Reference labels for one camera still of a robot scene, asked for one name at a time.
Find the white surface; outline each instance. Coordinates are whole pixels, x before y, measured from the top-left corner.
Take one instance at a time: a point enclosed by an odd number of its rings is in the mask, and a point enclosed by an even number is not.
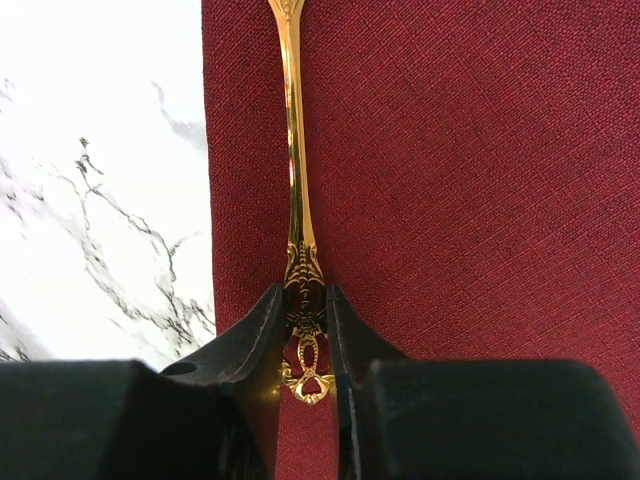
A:
[[[213,338],[199,1],[0,0],[0,316],[5,359]]]

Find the ornate gold handle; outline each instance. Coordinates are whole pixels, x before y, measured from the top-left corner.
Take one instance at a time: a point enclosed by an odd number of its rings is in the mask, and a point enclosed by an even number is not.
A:
[[[320,357],[318,336],[326,338],[322,329],[326,288],[311,224],[304,147],[300,77],[300,16],[303,4],[304,0],[269,0],[280,37],[289,140],[290,216],[284,276],[285,310],[291,335],[297,339],[296,352],[303,372],[301,377],[294,377],[291,365],[283,359],[282,382],[298,400],[314,405],[330,390],[333,375],[317,372]],[[313,357],[309,363],[305,362],[307,349],[311,350]],[[309,381],[317,383],[319,392],[305,393]]]

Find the marble countertop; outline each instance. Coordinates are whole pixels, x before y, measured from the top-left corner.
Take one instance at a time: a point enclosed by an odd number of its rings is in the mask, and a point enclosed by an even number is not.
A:
[[[200,2],[0,6],[0,359],[215,336]]]

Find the dark red napkin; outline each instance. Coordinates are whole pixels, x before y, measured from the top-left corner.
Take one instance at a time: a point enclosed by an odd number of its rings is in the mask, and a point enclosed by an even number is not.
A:
[[[203,2],[219,331],[286,265],[267,0]],[[570,357],[640,431],[640,2],[307,0],[322,268],[420,359]],[[284,395],[278,476],[334,478],[330,402]]]

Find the red textured fabric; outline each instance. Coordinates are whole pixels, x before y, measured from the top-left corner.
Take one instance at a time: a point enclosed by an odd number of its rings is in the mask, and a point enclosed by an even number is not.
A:
[[[220,331],[286,264],[266,0],[203,3]],[[640,2],[307,0],[321,265],[421,359],[571,357],[640,431]],[[278,477],[333,478],[330,402],[283,407]]]

